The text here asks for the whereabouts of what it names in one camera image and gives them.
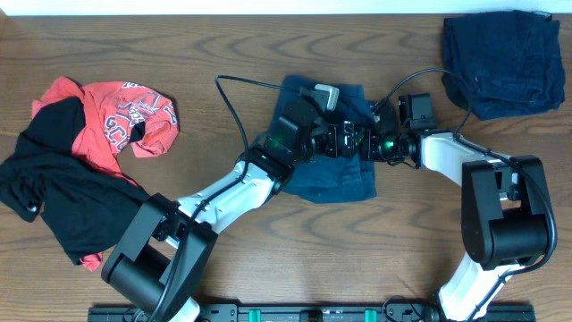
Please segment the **dark blue shorts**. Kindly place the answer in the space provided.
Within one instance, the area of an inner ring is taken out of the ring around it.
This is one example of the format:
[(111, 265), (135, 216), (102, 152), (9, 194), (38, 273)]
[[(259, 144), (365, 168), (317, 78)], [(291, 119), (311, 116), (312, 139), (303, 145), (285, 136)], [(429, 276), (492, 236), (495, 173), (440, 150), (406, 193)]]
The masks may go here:
[[(373, 121), (371, 103), (361, 85), (337, 84), (340, 102), (336, 111), (343, 121), (368, 124)], [(295, 166), (284, 193), (316, 204), (358, 202), (374, 198), (374, 164), (358, 156), (330, 158), (317, 155), (310, 163)]]

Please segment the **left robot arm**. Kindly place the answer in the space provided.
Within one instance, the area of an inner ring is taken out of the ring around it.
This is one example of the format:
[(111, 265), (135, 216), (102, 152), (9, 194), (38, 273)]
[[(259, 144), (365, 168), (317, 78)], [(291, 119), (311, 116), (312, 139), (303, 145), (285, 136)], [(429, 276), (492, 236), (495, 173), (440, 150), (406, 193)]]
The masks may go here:
[(262, 141), (200, 192), (170, 201), (156, 194), (139, 208), (106, 261), (102, 278), (150, 321), (195, 321), (191, 295), (219, 234), (262, 207), (289, 183), (296, 166), (352, 146), (349, 104), (298, 98), (285, 104)]

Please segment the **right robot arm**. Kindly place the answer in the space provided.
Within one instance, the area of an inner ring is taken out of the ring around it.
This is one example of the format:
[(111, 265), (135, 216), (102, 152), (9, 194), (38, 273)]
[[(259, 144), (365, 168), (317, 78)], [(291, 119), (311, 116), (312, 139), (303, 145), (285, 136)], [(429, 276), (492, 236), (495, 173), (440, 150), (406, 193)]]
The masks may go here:
[(371, 106), (374, 123), (360, 140), (360, 155), (389, 165), (436, 172), (461, 189), (465, 255), (437, 292), (428, 321), (477, 321), (513, 276), (543, 267), (558, 233), (542, 161), (511, 157), (440, 129), (427, 93)]

